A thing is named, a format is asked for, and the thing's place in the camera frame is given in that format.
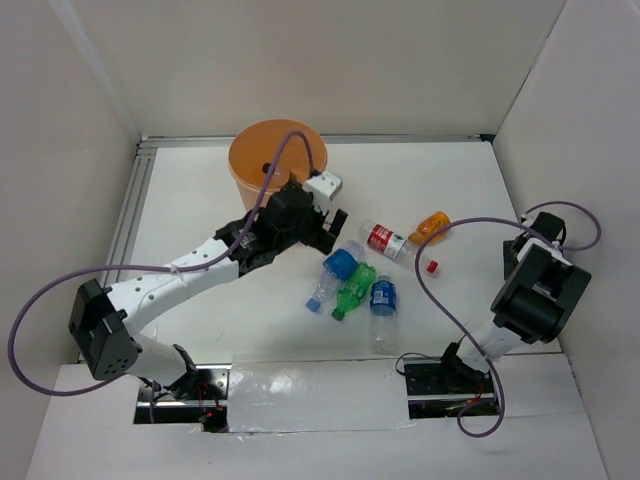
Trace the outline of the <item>black cap clear bottle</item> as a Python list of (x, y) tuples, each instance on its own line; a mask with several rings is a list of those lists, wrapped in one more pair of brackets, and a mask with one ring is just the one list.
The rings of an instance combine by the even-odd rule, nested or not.
[(292, 178), (294, 178), (294, 175), (288, 168), (278, 166), (270, 176), (269, 189), (280, 189)]

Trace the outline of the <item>red label clear water bottle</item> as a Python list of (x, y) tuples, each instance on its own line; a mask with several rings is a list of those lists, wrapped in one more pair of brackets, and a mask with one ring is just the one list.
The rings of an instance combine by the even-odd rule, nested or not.
[(434, 275), (439, 264), (428, 256), (418, 257), (418, 247), (404, 236), (382, 224), (365, 220), (357, 231), (357, 238), (369, 251), (385, 257), (407, 270)]

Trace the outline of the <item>green plastic bottle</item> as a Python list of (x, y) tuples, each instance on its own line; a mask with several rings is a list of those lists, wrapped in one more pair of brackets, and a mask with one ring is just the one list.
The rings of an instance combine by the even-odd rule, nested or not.
[(348, 313), (357, 309), (376, 278), (376, 269), (367, 262), (360, 262), (351, 277), (338, 291), (336, 306), (331, 312), (331, 317), (342, 321)]

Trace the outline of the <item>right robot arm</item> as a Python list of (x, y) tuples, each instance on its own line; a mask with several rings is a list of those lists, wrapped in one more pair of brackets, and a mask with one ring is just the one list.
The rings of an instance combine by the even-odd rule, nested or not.
[(591, 281), (589, 272), (560, 251), (566, 233), (562, 219), (541, 212), (523, 220), (541, 237), (524, 232), (503, 243), (505, 283), (490, 306), (493, 319), (473, 340), (451, 343), (436, 369), (438, 384), (448, 392), (478, 385), (489, 364), (513, 349), (555, 340)]

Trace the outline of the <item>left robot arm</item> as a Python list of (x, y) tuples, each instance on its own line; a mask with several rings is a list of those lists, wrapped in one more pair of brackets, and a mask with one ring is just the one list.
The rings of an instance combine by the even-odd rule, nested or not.
[(176, 399), (189, 397), (205, 377), (186, 350), (143, 335), (147, 324), (218, 285), (271, 264), (296, 243), (331, 252), (347, 214), (324, 225), (339, 179), (326, 174), (304, 184), (288, 182), (261, 207), (251, 227), (237, 220), (190, 253), (152, 272), (103, 287), (96, 280), (77, 290), (69, 331), (97, 381), (122, 374), (159, 384)]

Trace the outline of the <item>orange plastic bin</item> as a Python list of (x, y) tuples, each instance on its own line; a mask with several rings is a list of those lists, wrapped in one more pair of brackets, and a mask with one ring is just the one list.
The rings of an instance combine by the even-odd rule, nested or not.
[[(321, 136), (308, 125), (289, 119), (270, 119), (251, 125), (232, 141), (228, 151), (228, 164), (236, 182), (242, 203), (251, 210), (258, 198), (270, 163), (284, 137), (291, 131), (303, 132), (309, 140), (314, 168), (323, 171), (327, 165), (327, 149)], [(304, 141), (293, 136), (280, 157), (277, 167), (288, 168), (294, 177), (304, 182), (309, 177), (310, 165)], [(267, 189), (262, 201), (279, 189)]]

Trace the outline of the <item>orange juice bottle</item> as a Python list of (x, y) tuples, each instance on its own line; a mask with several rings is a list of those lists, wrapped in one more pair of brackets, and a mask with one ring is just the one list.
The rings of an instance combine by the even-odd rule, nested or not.
[(413, 245), (419, 247), (428, 237), (432, 236), (429, 245), (436, 244), (448, 234), (447, 231), (443, 231), (440, 234), (436, 234), (436, 232), (450, 223), (451, 220), (444, 212), (437, 211), (419, 223), (409, 235), (408, 240)]

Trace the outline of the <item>blue label bottle white cap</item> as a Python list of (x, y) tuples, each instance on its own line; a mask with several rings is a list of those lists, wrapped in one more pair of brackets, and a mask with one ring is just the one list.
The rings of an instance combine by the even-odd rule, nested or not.
[(369, 340), (372, 351), (392, 355), (398, 343), (397, 293), (389, 275), (380, 275), (371, 286)]

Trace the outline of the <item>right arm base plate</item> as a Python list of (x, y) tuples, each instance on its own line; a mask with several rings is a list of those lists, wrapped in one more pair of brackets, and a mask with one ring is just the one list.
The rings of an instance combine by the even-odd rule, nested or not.
[(395, 369), (404, 378), (408, 414), (412, 420), (454, 418), (467, 406), (465, 416), (496, 416), (499, 413), (490, 375), (469, 380), (444, 369), (438, 359), (412, 352), (401, 355)]

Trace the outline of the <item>aluminium frame rail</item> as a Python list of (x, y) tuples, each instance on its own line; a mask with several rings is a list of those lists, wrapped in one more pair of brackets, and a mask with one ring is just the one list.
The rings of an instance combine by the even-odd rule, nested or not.
[[(329, 169), (343, 179), (337, 206), (343, 240), (371, 220), (407, 234), (430, 214), (514, 218), (492, 146), (417, 136), (329, 136)], [(151, 139), (139, 148), (109, 254), (112, 263), (162, 265), (244, 214), (224, 139)], [(439, 264), (430, 290), (470, 328), (489, 318), (502, 282), (496, 224), (456, 226), (428, 255)], [(343, 321), (306, 309), (322, 256), (297, 245), (269, 266), (181, 304), (145, 334), (183, 346), (199, 363), (365, 358), (368, 312)]]

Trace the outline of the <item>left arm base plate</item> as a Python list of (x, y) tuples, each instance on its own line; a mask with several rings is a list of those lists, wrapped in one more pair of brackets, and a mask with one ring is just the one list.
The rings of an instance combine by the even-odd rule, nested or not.
[(174, 394), (148, 380), (139, 384), (134, 425), (187, 424), (203, 432), (227, 433), (230, 364), (197, 366), (195, 385), (188, 393)]

